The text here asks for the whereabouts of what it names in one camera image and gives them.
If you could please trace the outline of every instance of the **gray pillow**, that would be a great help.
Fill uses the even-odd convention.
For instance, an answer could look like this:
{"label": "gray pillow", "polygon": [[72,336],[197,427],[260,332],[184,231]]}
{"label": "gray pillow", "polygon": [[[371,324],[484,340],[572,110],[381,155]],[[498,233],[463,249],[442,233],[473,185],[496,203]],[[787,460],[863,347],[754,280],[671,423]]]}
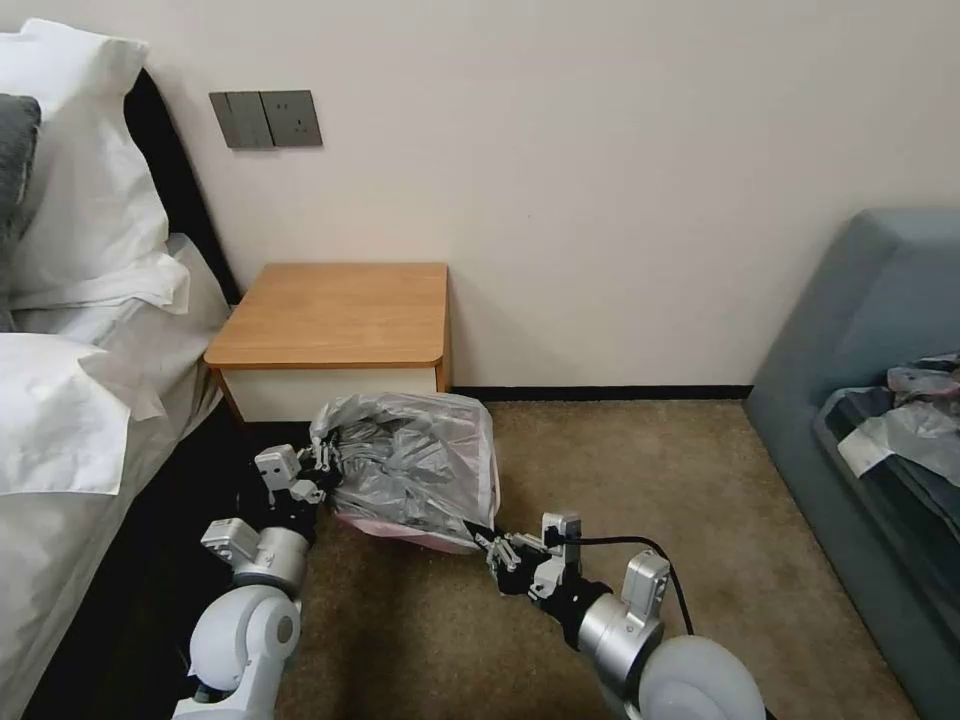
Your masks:
{"label": "gray pillow", "polygon": [[20,212],[40,128],[40,105],[31,97],[0,94],[0,332],[16,328],[10,315],[10,260],[23,236]]}

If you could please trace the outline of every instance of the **carpet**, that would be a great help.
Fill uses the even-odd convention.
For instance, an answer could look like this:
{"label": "carpet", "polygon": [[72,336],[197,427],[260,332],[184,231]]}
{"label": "carpet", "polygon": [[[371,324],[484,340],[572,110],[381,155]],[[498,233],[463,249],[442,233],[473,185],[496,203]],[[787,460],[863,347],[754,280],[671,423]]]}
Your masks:
{"label": "carpet", "polygon": [[[643,534],[670,554],[697,632],[750,668],[780,720],[916,715],[738,402],[491,403],[498,523]],[[324,516],[278,720],[606,718],[594,674],[479,555],[367,537]],[[619,592],[629,546],[584,548]],[[667,634],[682,631],[676,596]]]}

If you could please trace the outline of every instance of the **gray sofa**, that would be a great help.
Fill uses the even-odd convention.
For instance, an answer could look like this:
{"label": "gray sofa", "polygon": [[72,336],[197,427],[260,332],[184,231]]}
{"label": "gray sofa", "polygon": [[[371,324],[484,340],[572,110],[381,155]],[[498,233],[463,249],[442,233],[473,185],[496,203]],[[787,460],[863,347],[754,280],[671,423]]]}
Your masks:
{"label": "gray sofa", "polygon": [[838,388],[960,350],[960,209],[873,210],[827,252],[775,342],[747,414],[919,714],[960,718],[960,636],[891,534],[814,433]]}

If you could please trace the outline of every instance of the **wooden nightstand top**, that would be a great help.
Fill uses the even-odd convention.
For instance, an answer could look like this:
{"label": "wooden nightstand top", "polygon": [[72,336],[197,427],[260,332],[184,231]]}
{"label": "wooden nightstand top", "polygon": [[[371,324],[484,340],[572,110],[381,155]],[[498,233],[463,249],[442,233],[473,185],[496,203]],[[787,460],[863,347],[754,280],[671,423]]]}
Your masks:
{"label": "wooden nightstand top", "polygon": [[443,263],[270,264],[204,359],[235,369],[433,367],[446,322]]}

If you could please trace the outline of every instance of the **plastic bag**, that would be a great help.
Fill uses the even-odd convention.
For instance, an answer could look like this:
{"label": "plastic bag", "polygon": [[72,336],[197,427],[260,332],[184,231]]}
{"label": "plastic bag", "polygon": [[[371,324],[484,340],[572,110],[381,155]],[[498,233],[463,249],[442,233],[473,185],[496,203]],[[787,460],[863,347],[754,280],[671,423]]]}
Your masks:
{"label": "plastic bag", "polygon": [[463,520],[493,527],[500,481],[493,421],[459,395],[353,395],[310,425],[314,445],[339,431],[337,515],[372,535],[447,552],[476,549]]}
{"label": "plastic bag", "polygon": [[960,353],[891,368],[887,386],[896,407],[862,431],[960,487]]}

